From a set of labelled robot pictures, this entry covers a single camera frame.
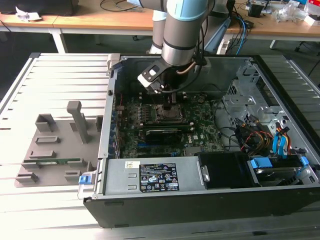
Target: black cable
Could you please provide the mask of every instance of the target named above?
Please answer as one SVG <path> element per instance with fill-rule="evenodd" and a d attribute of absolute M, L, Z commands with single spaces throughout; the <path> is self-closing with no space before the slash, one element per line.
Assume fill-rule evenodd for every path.
<path fill-rule="evenodd" d="M 316 69 L 316 66 L 320 63 L 320 59 L 319 61 L 316 62 L 316 64 L 313 66 L 313 68 L 311 69 L 311 71 L 309 72 L 308 76 L 310 76 L 312 74 L 312 72 Z"/>
<path fill-rule="evenodd" d="M 4 24 L 3 21 L 0 20 L 0 22 L 2 23 L 2 25 L 3 25 L 6 29 L 8 29 L 9 32 L 11 32 L 11 30 Z"/>
<path fill-rule="evenodd" d="M 234 13 L 238 18 L 240 18 L 240 19 L 243 21 L 244 19 L 243 19 L 243 17 L 238 13 L 236 7 L 233 6 L 233 8 L 234 8 L 233 13 Z M 242 21 L 239 20 L 239 19 L 237 19 L 237 18 L 236 18 L 235 20 L 239 22 L 239 32 L 238 32 L 238 34 L 235 36 L 235 38 L 232 39 L 230 46 L 228 47 L 228 49 L 227 49 L 226 52 L 225 52 L 226 54 L 227 54 L 229 51 L 231 51 L 234 47 L 236 47 L 236 46 L 240 43 L 240 41 L 241 41 L 241 39 L 242 39 L 241 37 L 238 38 L 238 36 L 243 32 L 243 24 L 242 24 Z M 242 46 L 247 42 L 247 40 L 248 40 L 248 34 L 249 34 L 249 31 L 248 31 L 248 28 L 246 27 L 246 28 L 245 28 L 245 37 L 244 37 L 244 41 L 243 41 Z"/>
<path fill-rule="evenodd" d="M 214 124 L 215 128 L 220 132 L 220 134 L 221 134 L 222 136 L 224 136 L 225 138 L 227 138 L 227 139 L 229 139 L 230 141 L 233 141 L 234 143 L 236 143 L 237 145 L 239 145 L 239 143 L 238 143 L 235 139 L 233 139 L 233 138 L 231 138 L 230 136 L 224 134 L 224 133 L 221 132 L 221 131 L 219 130 L 219 128 L 217 127 L 217 124 L 216 124 L 216 113 L 217 113 L 217 110 L 218 110 L 218 108 L 219 108 L 219 104 L 220 104 L 221 101 L 222 101 L 222 98 L 220 98 L 220 100 L 219 100 L 218 103 L 216 104 L 215 109 L 214 109 L 214 111 L 213 111 L 213 124 Z"/>
<path fill-rule="evenodd" d="M 205 88 L 205 86 L 214 86 L 217 90 L 219 90 L 220 93 L 226 93 L 225 91 L 222 91 L 217 85 L 215 85 L 214 83 L 206 83 L 204 84 L 201 89 L 200 89 L 200 92 L 203 91 L 203 89 Z"/>
<path fill-rule="evenodd" d="M 122 3 L 122 2 L 125 2 L 126 0 L 121 0 L 121 1 L 118 1 L 118 2 L 113 2 L 116 6 L 118 6 L 119 3 Z M 102 5 L 106 3 L 106 0 L 102 0 L 100 2 L 100 8 L 102 8 L 103 10 L 106 10 L 106 11 L 109 11 L 109 12 L 126 12 L 128 10 L 131 10 L 131 9 L 135 9 L 137 8 L 136 6 L 134 7 L 130 7 L 128 9 L 123 9 L 123 10 L 112 10 L 112 9 L 107 9 L 107 8 L 104 8 Z"/>

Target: white sticker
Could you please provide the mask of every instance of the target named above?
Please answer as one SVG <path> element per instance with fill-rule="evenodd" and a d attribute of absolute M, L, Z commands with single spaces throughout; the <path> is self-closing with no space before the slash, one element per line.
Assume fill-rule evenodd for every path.
<path fill-rule="evenodd" d="M 126 161 L 124 167 L 126 169 L 138 169 L 140 161 Z"/>

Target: wooden desk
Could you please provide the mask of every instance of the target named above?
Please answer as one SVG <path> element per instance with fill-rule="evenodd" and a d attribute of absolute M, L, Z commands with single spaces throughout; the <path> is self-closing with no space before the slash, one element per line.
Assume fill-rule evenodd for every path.
<path fill-rule="evenodd" d="M 320 41 L 320 27 L 309 26 L 302 20 L 297 22 L 286 21 L 276 22 L 271 14 L 262 14 L 260 18 L 248 16 L 248 11 L 245 10 L 243 0 L 238 0 L 235 4 L 236 10 L 244 20 L 248 20 L 254 23 L 253 28 L 249 31 L 247 36 L 248 39 L 259 39 L 259 40 L 272 40 L 270 48 L 273 49 L 277 40 L 282 41 Z M 235 38 L 239 32 L 239 23 L 232 21 L 229 28 L 227 29 L 223 40 L 219 47 L 219 54 L 224 54 L 226 46 L 232 38 Z"/>
<path fill-rule="evenodd" d="M 245 5 L 235 4 L 237 12 L 243 17 L 254 23 L 249 35 L 274 35 L 274 36 L 292 36 L 292 37 L 319 37 L 320 28 L 309 26 L 305 21 L 297 20 L 297 22 L 286 21 L 276 22 L 271 14 L 261 14 L 260 18 L 248 16 L 248 11 L 244 10 Z M 238 34 L 239 24 L 232 21 L 230 27 L 226 31 L 228 34 Z"/>
<path fill-rule="evenodd" d="M 134 30 L 149 31 L 153 30 L 152 16 L 153 11 L 143 9 L 143 12 L 106 11 L 100 7 L 101 0 L 79 0 L 78 10 L 72 17 L 58 16 L 54 21 L 55 28 L 76 28 L 76 29 L 103 29 L 103 30 Z M 112 3 L 107 2 L 103 7 L 118 10 Z M 132 7 L 123 4 L 124 8 Z"/>
<path fill-rule="evenodd" d="M 22 22 L 14 15 L 1 15 L 0 20 L 13 32 L 51 33 L 59 53 L 67 53 L 63 34 L 94 34 L 99 35 L 147 35 L 153 33 L 153 11 L 144 9 L 143 12 L 111 12 L 100 8 L 101 0 L 79 0 L 79 6 L 74 16 L 43 16 L 43 21 Z M 241 5 L 244 0 L 238 0 L 235 7 L 245 20 L 254 23 L 248 34 L 249 39 L 284 41 L 320 41 L 320 27 L 309 26 L 304 21 L 277 23 L 270 14 L 260 18 L 249 17 Z M 108 2 L 105 8 L 117 8 Z M 8 30 L 0 24 L 0 31 Z M 239 32 L 239 24 L 232 22 L 221 42 L 226 46 Z"/>

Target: metal table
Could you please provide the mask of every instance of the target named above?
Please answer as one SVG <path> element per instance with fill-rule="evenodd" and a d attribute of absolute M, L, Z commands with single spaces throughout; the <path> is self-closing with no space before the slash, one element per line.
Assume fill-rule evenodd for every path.
<path fill-rule="evenodd" d="M 66 111 L 69 100 L 80 100 L 81 111 L 88 119 L 104 113 L 107 58 L 108 54 L 32 54 L 1 102 L 0 229 L 3 236 L 10 234 L 13 239 L 68 236 L 87 240 L 319 237 L 319 203 L 287 216 L 103 229 L 77 198 L 76 185 L 14 187 L 14 177 L 36 131 L 38 114 L 51 113 L 56 120 L 71 119 Z M 166 206 L 156 207 L 166 210 Z"/>

